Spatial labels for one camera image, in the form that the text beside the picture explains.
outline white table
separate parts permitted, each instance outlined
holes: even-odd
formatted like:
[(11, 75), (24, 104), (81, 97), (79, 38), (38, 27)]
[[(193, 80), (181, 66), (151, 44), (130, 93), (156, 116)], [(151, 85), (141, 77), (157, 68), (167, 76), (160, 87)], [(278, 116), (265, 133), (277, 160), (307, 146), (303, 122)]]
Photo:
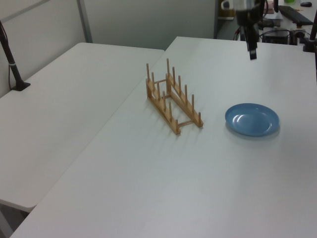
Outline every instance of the white table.
[(0, 99), (0, 203), (31, 211), (162, 50), (81, 43)]
[[(141, 81), (12, 238), (317, 236), (314, 54), (259, 43), (250, 61), (245, 42), (176, 38), (157, 80), (166, 58), (204, 127), (176, 136)], [(280, 130), (231, 131), (224, 113), (245, 102), (275, 110)]]

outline floor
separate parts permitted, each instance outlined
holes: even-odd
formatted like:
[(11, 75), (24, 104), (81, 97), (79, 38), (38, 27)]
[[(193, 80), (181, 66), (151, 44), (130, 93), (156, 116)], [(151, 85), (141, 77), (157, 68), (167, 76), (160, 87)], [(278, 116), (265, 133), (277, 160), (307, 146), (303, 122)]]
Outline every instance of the floor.
[(9, 238), (28, 213), (0, 204), (0, 238)]

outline cubicle partition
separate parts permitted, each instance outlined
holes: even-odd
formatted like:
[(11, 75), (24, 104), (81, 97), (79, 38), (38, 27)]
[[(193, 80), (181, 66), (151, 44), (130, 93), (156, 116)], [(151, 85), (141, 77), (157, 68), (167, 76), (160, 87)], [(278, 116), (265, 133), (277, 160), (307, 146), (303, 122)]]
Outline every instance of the cubicle partition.
[(89, 41), (166, 50), (177, 36), (214, 38), (215, 0), (79, 0)]

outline computer mouse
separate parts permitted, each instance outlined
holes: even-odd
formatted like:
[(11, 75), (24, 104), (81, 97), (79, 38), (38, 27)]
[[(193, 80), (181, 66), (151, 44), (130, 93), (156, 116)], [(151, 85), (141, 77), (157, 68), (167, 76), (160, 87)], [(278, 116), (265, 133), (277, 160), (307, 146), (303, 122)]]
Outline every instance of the computer mouse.
[(312, 3), (310, 1), (302, 2), (301, 6), (310, 7), (312, 6)]

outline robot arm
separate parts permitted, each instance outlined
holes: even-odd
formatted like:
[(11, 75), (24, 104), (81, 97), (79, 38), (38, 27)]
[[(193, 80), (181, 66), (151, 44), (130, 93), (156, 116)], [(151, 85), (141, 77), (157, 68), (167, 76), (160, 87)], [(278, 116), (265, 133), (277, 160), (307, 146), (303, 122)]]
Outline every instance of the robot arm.
[(257, 58), (257, 42), (259, 41), (258, 21), (261, 20), (261, 9), (265, 0), (234, 0), (234, 8), (241, 32), (245, 34), (250, 59)]

